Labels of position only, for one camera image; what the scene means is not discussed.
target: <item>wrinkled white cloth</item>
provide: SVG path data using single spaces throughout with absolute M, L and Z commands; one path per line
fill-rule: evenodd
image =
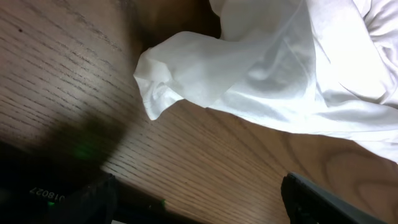
M 398 1 L 210 0 L 221 38 L 181 32 L 134 77 L 150 119 L 183 98 L 398 162 Z

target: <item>brown wood tabletop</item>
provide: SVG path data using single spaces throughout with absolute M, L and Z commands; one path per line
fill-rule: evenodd
M 289 223 L 280 184 L 290 171 L 398 223 L 397 164 L 354 142 L 187 101 L 149 120 L 134 67 L 181 30 L 216 37 L 220 22 L 205 0 L 0 0 L 0 139 L 40 148 L 58 131 L 47 150 L 61 163 L 72 153 L 62 147 L 97 139 L 104 171 L 203 223 Z M 85 130 L 90 119 L 102 134 Z

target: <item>white cloth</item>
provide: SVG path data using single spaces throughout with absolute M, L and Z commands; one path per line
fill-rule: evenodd
M 134 74 L 150 119 L 183 98 L 398 162 L 398 1 L 210 0 L 221 38 L 181 32 Z

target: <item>printed number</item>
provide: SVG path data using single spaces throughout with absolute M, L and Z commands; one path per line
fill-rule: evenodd
M 36 194 L 36 192 L 35 192 L 36 189 L 37 189 L 37 187 L 33 188 L 32 190 L 29 191 L 29 193 Z
M 49 199 L 51 199 L 51 198 L 54 198 L 54 193 L 53 192 L 49 193 Z
M 39 189 L 39 190 L 36 192 L 36 195 L 40 196 L 40 195 L 42 194 L 42 192 L 43 192 L 43 189 Z

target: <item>wooden surface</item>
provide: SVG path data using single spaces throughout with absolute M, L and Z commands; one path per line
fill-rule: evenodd
M 61 130 L 48 150 L 62 162 L 71 153 L 62 146 L 99 136 L 114 148 L 98 147 L 103 170 L 204 223 L 288 223 L 280 184 L 289 171 L 398 223 L 397 164 L 354 142 L 187 101 L 148 119 L 132 77 L 139 54 L 180 30 L 218 35 L 217 25 L 201 0 L 0 0 L 0 139 L 27 149 Z M 91 117 L 105 135 L 81 134 Z

